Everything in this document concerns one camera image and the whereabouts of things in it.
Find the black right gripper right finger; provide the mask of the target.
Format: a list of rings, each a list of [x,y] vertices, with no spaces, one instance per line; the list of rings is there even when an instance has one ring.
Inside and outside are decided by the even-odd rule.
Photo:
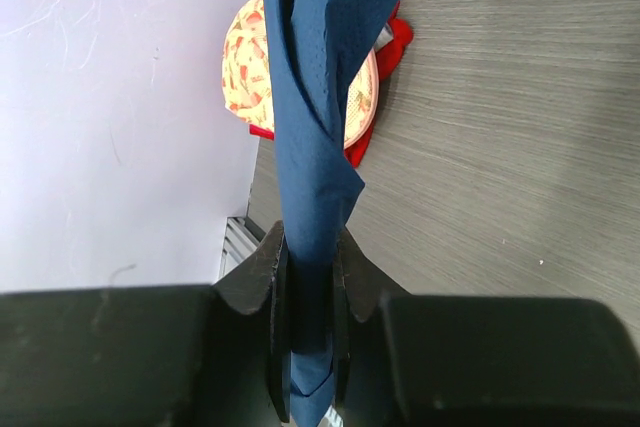
[[[347,426],[635,426],[639,355],[585,298],[416,295],[343,232],[335,406]]]

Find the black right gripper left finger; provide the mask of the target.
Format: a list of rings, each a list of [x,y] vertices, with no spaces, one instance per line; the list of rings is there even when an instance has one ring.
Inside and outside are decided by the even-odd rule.
[[[278,426],[290,415],[281,223],[213,285],[1,298],[5,426]]]

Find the blue paper napkin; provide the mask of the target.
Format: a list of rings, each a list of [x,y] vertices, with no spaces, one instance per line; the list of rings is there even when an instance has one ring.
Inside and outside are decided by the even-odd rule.
[[[263,1],[291,269],[291,414],[315,426],[335,392],[332,262],[364,187],[344,153],[348,90],[399,0]]]

